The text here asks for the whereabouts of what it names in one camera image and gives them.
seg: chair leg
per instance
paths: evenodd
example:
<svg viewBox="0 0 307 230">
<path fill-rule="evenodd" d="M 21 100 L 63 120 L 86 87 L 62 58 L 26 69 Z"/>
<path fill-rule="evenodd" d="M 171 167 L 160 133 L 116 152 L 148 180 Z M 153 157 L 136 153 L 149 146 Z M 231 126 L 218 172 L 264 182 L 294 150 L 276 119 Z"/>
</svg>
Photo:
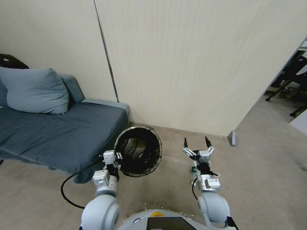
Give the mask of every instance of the chair leg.
<svg viewBox="0 0 307 230">
<path fill-rule="evenodd" d="M 292 117 L 296 117 L 296 113 L 301 111 L 301 110 L 305 110 L 307 109 L 307 104 L 306 105 L 303 105 L 302 107 L 298 108 L 297 110 L 295 110 L 293 113 L 290 113 L 290 116 Z"/>
<path fill-rule="evenodd" d="M 276 94 L 278 94 L 280 91 L 282 91 L 287 85 L 289 85 L 290 83 L 292 82 L 292 80 L 289 80 L 289 81 L 287 81 L 282 87 L 280 87 L 276 92 L 273 92 L 272 94 L 271 94 L 271 96 L 269 96 L 267 99 L 266 99 L 266 101 L 270 101 L 270 99 L 272 98 L 272 97 L 274 97 Z"/>
</svg>

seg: blue cushion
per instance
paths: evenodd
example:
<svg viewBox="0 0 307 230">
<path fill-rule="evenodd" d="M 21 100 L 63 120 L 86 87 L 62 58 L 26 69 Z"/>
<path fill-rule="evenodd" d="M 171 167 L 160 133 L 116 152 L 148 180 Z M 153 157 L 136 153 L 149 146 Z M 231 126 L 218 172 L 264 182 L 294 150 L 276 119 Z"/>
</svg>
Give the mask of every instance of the blue cushion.
<svg viewBox="0 0 307 230">
<path fill-rule="evenodd" d="M 6 90 L 6 87 L 2 83 L 1 76 L 0 76 L 0 106 L 7 106 L 6 94 L 7 94 L 7 90 Z"/>
<path fill-rule="evenodd" d="M 67 89 L 51 68 L 10 69 L 0 67 L 0 78 L 7 88 L 9 107 L 30 113 L 67 112 Z"/>
</svg>

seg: wall panel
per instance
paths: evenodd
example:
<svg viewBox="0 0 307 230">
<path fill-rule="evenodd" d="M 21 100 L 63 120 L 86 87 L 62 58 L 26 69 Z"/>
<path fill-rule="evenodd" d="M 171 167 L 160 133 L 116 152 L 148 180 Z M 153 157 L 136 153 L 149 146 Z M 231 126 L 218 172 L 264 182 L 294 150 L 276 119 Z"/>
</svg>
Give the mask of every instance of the wall panel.
<svg viewBox="0 0 307 230">
<path fill-rule="evenodd" d="M 72 74 L 86 97 L 116 101 L 93 1 L 0 1 L 0 53 Z"/>
<path fill-rule="evenodd" d="M 153 125 L 228 135 L 307 36 L 307 1 L 97 3 L 119 100 Z"/>
</svg>

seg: screen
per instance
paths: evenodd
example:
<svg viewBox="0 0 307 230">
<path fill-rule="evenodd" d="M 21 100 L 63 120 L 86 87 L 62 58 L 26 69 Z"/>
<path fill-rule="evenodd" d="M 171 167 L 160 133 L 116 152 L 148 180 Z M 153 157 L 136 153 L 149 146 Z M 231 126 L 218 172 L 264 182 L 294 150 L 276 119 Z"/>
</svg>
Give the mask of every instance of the screen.
<svg viewBox="0 0 307 230">
<path fill-rule="evenodd" d="M 182 217 L 151 217 L 147 220 L 147 230 L 196 230 Z"/>
</svg>

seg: gray sofa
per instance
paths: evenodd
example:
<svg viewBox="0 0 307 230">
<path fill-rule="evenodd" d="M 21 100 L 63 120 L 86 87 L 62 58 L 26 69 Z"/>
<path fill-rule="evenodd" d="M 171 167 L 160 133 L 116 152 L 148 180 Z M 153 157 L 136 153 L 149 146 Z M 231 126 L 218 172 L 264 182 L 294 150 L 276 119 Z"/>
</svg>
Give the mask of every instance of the gray sofa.
<svg viewBox="0 0 307 230">
<path fill-rule="evenodd" d="M 0 159 L 73 174 L 97 161 L 105 150 L 113 149 L 129 123 L 129 106 L 85 99 L 73 76 L 59 76 L 69 93 L 65 114 L 26 113 L 8 106 L 0 109 Z M 102 167 L 102 162 L 94 165 L 76 175 L 74 182 L 88 182 Z"/>
</svg>

